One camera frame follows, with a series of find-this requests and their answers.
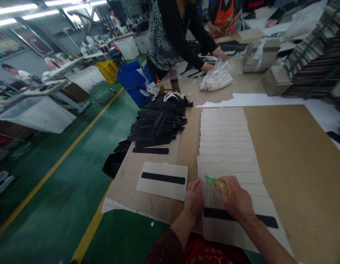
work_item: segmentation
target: yellow crate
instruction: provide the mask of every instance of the yellow crate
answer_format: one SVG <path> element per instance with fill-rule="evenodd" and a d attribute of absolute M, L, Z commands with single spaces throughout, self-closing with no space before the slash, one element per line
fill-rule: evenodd
<path fill-rule="evenodd" d="M 98 62 L 95 66 L 98 67 L 100 73 L 109 83 L 117 82 L 118 67 L 115 65 L 114 61 Z"/>

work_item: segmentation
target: yellow floor line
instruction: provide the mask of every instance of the yellow floor line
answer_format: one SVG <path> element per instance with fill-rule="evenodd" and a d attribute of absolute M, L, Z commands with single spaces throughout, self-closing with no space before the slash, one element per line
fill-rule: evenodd
<path fill-rule="evenodd" d="M 78 245 L 78 247 L 76 249 L 76 252 L 75 252 L 75 254 L 72 257 L 72 260 L 76 260 L 78 263 L 82 262 L 83 257 L 86 254 L 87 249 L 88 249 L 88 247 L 90 245 L 90 242 L 92 241 L 92 239 L 94 237 L 94 234 L 95 234 L 95 232 L 98 229 L 100 221 L 103 218 L 104 214 L 101 213 L 101 208 L 103 207 L 103 203 L 104 203 L 105 197 L 106 197 L 107 193 L 109 192 L 109 189 L 110 189 L 112 183 L 113 183 L 113 181 L 111 181 L 108 189 L 106 190 L 106 192 L 104 194 L 104 197 L 103 197 L 103 199 L 101 200 L 101 202 L 100 202 L 100 204 L 98 206 L 97 212 L 93 216 L 93 219 L 91 220 L 91 222 L 90 222 L 90 224 L 89 224 L 89 226 L 87 228 L 87 231 L 85 232 L 84 236 L 82 237 L 81 242 L 79 243 L 79 245 Z"/>
<path fill-rule="evenodd" d="M 5 221 L 5 223 L 0 227 L 0 236 L 6 230 L 6 228 L 12 223 L 12 221 L 18 216 L 18 214 L 23 210 L 23 208 L 29 203 L 33 196 L 39 191 L 43 184 L 50 178 L 54 171 L 60 166 L 64 159 L 70 154 L 73 148 L 81 141 L 81 139 L 86 135 L 86 133 L 91 129 L 91 127 L 98 121 L 98 119 L 103 115 L 103 113 L 108 109 L 113 101 L 119 96 L 119 94 L 124 90 L 122 87 L 120 91 L 108 102 L 108 104 L 100 111 L 100 113 L 94 118 L 94 120 L 87 126 L 87 128 L 79 135 L 79 137 L 72 143 L 72 145 L 66 150 L 66 152 L 61 156 L 61 158 L 55 163 L 55 165 L 48 171 L 48 173 L 42 178 L 42 180 L 37 184 L 36 187 L 30 192 L 30 194 L 23 200 L 23 202 L 16 208 L 16 210 L 10 215 L 10 217 Z"/>

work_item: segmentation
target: green floor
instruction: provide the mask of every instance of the green floor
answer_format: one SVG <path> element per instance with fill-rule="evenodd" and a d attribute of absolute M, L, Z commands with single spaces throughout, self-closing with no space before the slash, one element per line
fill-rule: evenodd
<path fill-rule="evenodd" d="M 0 227 L 105 106 L 89 100 L 92 105 L 74 113 L 76 120 L 62 134 L 41 133 L 25 155 L 1 164 L 17 180 L 0 195 Z M 138 110 L 126 91 L 118 96 L 1 234 L 0 264 L 69 263 L 110 184 L 104 162 L 127 138 Z M 151 222 L 124 210 L 104 214 L 82 263 L 142 263 L 169 228 Z M 261 262 L 258 254 L 250 258 Z"/>

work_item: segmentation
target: blue bin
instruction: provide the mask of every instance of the blue bin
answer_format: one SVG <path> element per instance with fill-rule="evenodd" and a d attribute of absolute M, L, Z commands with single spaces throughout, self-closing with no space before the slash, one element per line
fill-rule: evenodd
<path fill-rule="evenodd" d="M 148 64 L 146 64 L 146 65 L 144 66 L 144 72 L 145 72 L 145 75 L 147 76 L 147 79 L 148 79 L 149 83 L 152 83 L 152 82 L 153 82 L 153 79 L 152 79 L 152 76 L 151 76 L 151 74 L 150 74 L 150 72 L 149 72 Z"/>
<path fill-rule="evenodd" d="M 144 106 L 147 102 L 151 101 L 151 98 L 140 92 L 140 90 L 143 90 L 145 91 L 144 94 L 148 93 L 145 85 L 146 79 L 137 71 L 137 69 L 142 69 L 143 71 L 143 68 L 138 61 L 121 66 L 117 72 L 117 79 L 129 93 L 136 105 Z"/>

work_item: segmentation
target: orange apron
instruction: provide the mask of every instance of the orange apron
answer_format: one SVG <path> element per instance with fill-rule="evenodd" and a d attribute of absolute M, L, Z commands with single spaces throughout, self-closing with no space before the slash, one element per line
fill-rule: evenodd
<path fill-rule="evenodd" d="M 234 0 L 231 0 L 231 7 L 227 11 L 221 10 L 222 4 L 223 0 L 220 0 L 218 14 L 214 21 L 214 25 L 220 28 L 220 32 L 218 34 L 214 34 L 213 31 L 211 33 L 212 37 L 221 37 L 234 33 L 234 23 L 232 24 L 231 27 L 229 27 L 230 21 L 234 19 Z"/>

